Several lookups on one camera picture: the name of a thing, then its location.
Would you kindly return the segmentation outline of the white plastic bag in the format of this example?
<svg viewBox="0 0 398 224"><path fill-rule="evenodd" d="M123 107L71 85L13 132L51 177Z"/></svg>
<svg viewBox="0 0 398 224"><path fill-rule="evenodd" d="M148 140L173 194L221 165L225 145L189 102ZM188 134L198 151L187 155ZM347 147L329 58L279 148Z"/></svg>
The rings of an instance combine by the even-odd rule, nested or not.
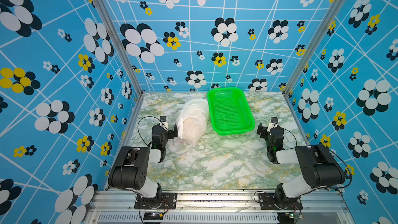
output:
<svg viewBox="0 0 398 224"><path fill-rule="evenodd" d="M178 137L188 144L195 144L206 132L208 119L208 101L189 100L177 118Z"/></svg>

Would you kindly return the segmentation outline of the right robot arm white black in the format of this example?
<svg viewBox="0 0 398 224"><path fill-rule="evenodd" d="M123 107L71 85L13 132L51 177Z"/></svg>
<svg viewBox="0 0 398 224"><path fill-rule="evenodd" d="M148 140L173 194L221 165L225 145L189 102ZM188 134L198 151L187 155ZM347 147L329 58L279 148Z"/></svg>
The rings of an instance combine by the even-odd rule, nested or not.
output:
<svg viewBox="0 0 398 224"><path fill-rule="evenodd" d="M268 127L260 123L257 129L257 135L265 139L267 157L272 164L298 164L300 166L299 176L277 185L274 203L278 208L288 208L303 195L345 182L345 172L335 160L337 155L332 155L323 145L284 149L284 132L285 129L276 123Z"/></svg>

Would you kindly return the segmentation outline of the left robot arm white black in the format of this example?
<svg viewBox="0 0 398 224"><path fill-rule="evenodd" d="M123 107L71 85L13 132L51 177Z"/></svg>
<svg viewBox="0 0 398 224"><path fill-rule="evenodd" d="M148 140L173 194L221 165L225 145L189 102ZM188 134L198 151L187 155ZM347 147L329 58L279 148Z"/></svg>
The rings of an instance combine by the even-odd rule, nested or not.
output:
<svg viewBox="0 0 398 224"><path fill-rule="evenodd" d="M176 137L177 125L167 130L157 124L152 127L152 141L148 146L121 147L108 176L109 187L136 193L135 209L175 209L177 194L163 193L160 183L149 178L148 166L164 161L166 144Z"/></svg>

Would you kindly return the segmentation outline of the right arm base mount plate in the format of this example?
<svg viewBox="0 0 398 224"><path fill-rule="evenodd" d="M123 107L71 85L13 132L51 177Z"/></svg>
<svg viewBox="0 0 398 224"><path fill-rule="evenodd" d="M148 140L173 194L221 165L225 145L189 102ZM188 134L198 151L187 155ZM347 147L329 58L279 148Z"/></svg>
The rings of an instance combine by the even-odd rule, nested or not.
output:
<svg viewBox="0 0 398 224"><path fill-rule="evenodd" d="M261 210L298 211L303 209L302 201L299 198L286 198L271 193L257 194L257 201Z"/></svg>

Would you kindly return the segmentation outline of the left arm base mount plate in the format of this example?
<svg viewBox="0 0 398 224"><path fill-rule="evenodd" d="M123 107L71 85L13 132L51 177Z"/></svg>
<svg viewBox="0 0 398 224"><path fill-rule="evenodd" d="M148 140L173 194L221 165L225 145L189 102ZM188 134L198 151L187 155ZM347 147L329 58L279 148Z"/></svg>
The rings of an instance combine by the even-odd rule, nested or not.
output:
<svg viewBox="0 0 398 224"><path fill-rule="evenodd" d="M170 210L176 209L177 193L162 193L154 198L142 198L137 195L134 205L135 209L154 209L154 210Z"/></svg>

